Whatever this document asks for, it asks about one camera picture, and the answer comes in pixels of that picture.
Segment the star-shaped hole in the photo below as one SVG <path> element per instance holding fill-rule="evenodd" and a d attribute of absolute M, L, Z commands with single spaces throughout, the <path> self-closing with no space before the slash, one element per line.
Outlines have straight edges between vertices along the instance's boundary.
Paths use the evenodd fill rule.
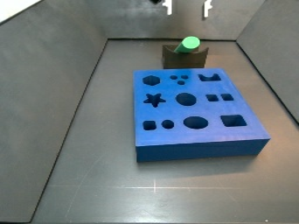
<path fill-rule="evenodd" d="M 144 100 L 144 103 L 152 103 L 155 108 L 160 102 L 166 102 L 166 100 L 162 98 L 162 94 L 147 94 L 146 96 L 147 100 Z"/>

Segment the gray wall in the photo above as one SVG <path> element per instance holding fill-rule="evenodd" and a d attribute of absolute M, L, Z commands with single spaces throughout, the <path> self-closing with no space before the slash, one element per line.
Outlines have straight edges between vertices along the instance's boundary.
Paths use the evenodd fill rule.
<path fill-rule="evenodd" d="M 0 221 L 30 221 L 107 38 L 88 1 L 38 3 L 0 26 Z"/>
<path fill-rule="evenodd" d="M 299 1 L 267 0 L 238 43 L 299 122 Z"/>
<path fill-rule="evenodd" d="M 214 0 L 210 17 L 203 20 L 204 0 L 172 0 L 172 15 L 162 3 L 150 0 L 91 1 L 106 34 L 112 39 L 236 40 L 265 0 Z"/>

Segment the rectangular hole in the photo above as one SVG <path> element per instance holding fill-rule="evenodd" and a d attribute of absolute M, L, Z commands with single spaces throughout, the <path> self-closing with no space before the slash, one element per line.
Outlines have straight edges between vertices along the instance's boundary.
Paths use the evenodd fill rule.
<path fill-rule="evenodd" d="M 156 129 L 155 121 L 146 121 L 144 130 L 155 130 L 155 129 Z"/>
<path fill-rule="evenodd" d="M 220 97 L 222 97 L 223 101 L 226 101 L 226 102 L 234 101 L 234 97 L 231 94 L 222 94 Z"/>
<path fill-rule="evenodd" d="M 222 115 L 220 120 L 226 127 L 247 126 L 247 122 L 242 115 Z"/>
<path fill-rule="evenodd" d="M 206 96 L 210 102 L 216 102 L 219 100 L 219 97 L 215 94 L 206 94 Z"/>

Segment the gray floor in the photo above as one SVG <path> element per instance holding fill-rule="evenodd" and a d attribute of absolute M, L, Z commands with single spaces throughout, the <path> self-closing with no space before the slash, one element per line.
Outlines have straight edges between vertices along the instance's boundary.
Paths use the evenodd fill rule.
<path fill-rule="evenodd" d="M 234 42 L 204 42 L 273 137 L 257 157 L 136 163 L 132 72 L 171 41 L 110 40 L 34 222 L 299 222 L 298 126 Z"/>

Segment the blue foam block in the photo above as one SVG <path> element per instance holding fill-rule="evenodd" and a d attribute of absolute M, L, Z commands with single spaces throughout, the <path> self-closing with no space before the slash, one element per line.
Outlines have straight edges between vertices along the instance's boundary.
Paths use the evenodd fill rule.
<path fill-rule="evenodd" d="M 270 140 L 220 68 L 135 71 L 136 161 L 257 155 Z"/>

